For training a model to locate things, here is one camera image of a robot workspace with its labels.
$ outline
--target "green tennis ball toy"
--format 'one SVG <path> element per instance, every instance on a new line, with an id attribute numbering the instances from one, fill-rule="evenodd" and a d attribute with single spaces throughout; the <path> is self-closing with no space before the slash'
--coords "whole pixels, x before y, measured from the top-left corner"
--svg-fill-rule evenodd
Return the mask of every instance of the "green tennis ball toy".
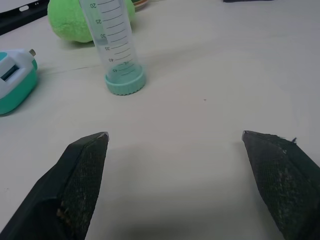
<path id="1" fill-rule="evenodd" d="M 135 16 L 135 6 L 132 0 L 124 2 L 131 22 Z M 93 40 L 79 0 L 50 0 L 48 20 L 54 33 L 62 39 L 80 43 Z"/>

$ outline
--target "white table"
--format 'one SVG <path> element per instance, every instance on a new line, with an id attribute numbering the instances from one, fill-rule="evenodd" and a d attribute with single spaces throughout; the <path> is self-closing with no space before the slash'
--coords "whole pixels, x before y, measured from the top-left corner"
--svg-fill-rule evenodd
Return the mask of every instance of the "white table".
<path id="1" fill-rule="evenodd" d="M 110 135 L 88 240 L 282 240 L 243 130 L 297 137 L 320 163 L 320 1 L 163 0 L 137 13 L 148 82 L 111 94 L 93 44 L 46 17 L 0 36 L 35 49 L 39 83 L 0 117 L 0 229 L 68 144 Z"/>

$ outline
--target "black object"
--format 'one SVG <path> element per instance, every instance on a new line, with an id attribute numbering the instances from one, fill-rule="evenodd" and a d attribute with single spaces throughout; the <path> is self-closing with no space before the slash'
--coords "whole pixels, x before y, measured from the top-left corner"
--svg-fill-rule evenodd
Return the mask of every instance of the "black object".
<path id="1" fill-rule="evenodd" d="M 320 239 L 320 168 L 276 135 L 244 131 L 260 195 L 286 240 Z"/>
<path id="2" fill-rule="evenodd" d="M 235 2 L 253 2 L 253 1 L 273 1 L 273 0 L 223 0 L 225 3 L 235 3 Z"/>
<path id="3" fill-rule="evenodd" d="M 33 22 L 48 14 L 49 0 L 38 0 L 29 3 L 29 9 L 20 11 L 21 7 L 0 13 L 0 35 L 17 29 L 23 25 Z"/>
<path id="4" fill-rule="evenodd" d="M 109 137 L 71 143 L 33 186 L 0 240 L 84 240 L 95 210 Z"/>

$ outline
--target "teal and white device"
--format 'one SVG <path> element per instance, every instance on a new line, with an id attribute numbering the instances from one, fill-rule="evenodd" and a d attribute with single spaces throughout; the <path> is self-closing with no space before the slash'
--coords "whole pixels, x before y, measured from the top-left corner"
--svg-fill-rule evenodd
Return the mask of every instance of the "teal and white device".
<path id="1" fill-rule="evenodd" d="M 33 49 L 0 51 L 0 114 L 19 106 L 36 86 L 35 55 Z"/>
<path id="2" fill-rule="evenodd" d="M 116 95 L 139 91 L 146 83 L 132 39 L 124 0 L 79 0 L 105 68 L 105 82 Z"/>

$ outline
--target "teal cap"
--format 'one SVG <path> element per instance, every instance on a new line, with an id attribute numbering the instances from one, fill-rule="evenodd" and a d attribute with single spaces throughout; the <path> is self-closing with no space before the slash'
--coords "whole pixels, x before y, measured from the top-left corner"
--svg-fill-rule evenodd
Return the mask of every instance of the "teal cap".
<path id="1" fill-rule="evenodd" d="M 134 78 L 125 83 L 113 83 L 109 81 L 108 77 L 105 76 L 105 83 L 110 90 L 115 95 L 129 95 L 133 94 L 144 87 L 146 84 L 146 74 L 143 68 L 141 68 L 141 73 L 138 77 Z"/>

